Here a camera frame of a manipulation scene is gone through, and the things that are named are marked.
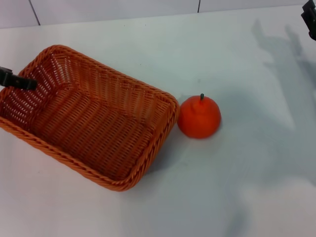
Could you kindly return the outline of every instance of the white table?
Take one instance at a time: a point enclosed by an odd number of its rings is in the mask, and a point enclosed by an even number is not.
[[[221,129],[177,126],[151,170],[116,193],[0,130],[0,235],[312,237],[316,42],[300,6],[0,30],[18,73],[63,44],[173,94],[204,93]]]

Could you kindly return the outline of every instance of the orange fruit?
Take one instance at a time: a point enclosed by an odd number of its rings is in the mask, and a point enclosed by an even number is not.
[[[192,96],[180,106],[178,126],[192,138],[206,138],[214,134],[221,123],[221,112],[214,100]]]

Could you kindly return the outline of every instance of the wicker basket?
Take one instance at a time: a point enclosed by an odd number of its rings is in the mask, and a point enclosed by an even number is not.
[[[38,87],[0,92],[0,127],[111,190],[140,180],[179,115],[170,94],[65,46],[19,75]]]

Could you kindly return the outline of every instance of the white wall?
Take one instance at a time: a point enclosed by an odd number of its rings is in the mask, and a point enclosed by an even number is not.
[[[37,24],[28,0],[0,0],[0,28]]]
[[[41,25],[196,13],[198,0],[32,0]]]
[[[304,5],[308,0],[201,0],[199,11],[222,11],[270,6]]]

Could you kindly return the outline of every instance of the basket rim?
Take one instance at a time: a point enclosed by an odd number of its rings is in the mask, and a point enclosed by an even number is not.
[[[104,176],[100,172],[90,168],[83,162],[79,161],[75,157],[72,157],[70,154],[63,152],[59,148],[50,145],[49,143],[45,142],[44,140],[38,138],[37,136],[29,133],[28,131],[22,129],[21,127],[13,124],[9,120],[3,118],[0,116],[0,127],[2,127],[4,130],[12,133],[13,135],[17,136],[18,138],[26,141],[31,146],[43,151],[45,154],[55,158],[56,160],[60,161],[61,163],[67,165],[71,169],[77,171],[84,177],[100,184],[103,187],[106,187],[111,190],[116,191],[124,191],[127,190],[140,180],[140,178],[143,176],[143,174],[147,171],[150,164],[153,162],[154,159],[150,161],[149,164],[146,164],[147,159],[149,157],[149,154],[155,149],[156,145],[161,146],[161,136],[166,133],[166,135],[170,132],[171,128],[175,124],[179,112],[180,112],[180,106],[177,102],[177,100],[169,93],[164,92],[158,88],[155,88],[151,85],[148,85],[142,81],[139,81],[137,79],[134,79],[130,76],[127,76],[119,71],[116,71],[113,68],[110,68],[106,65],[103,65],[102,63],[82,54],[79,53],[67,46],[63,45],[53,45],[46,49],[44,49],[31,63],[29,63],[20,73],[19,76],[25,77],[30,71],[33,70],[34,67],[38,65],[39,62],[42,60],[45,60],[46,57],[49,56],[49,54],[58,51],[64,51],[67,53],[75,54],[76,56],[83,58],[85,60],[88,60],[91,64],[94,66],[99,67],[100,69],[107,69],[114,73],[121,74],[122,76],[125,76],[128,80],[136,82],[140,87],[142,87],[144,90],[153,89],[152,93],[160,100],[165,101],[170,104],[169,109],[166,112],[170,112],[170,115],[168,116],[168,119],[166,122],[162,122],[157,127],[157,133],[152,136],[151,140],[149,141],[149,145],[143,150],[143,153],[137,158],[136,164],[131,168],[131,171],[129,175],[122,179],[122,180],[112,180],[107,176]],[[0,91],[0,101],[2,101],[7,95],[9,95],[11,92],[18,90],[16,88],[10,88],[6,87],[2,91]]]

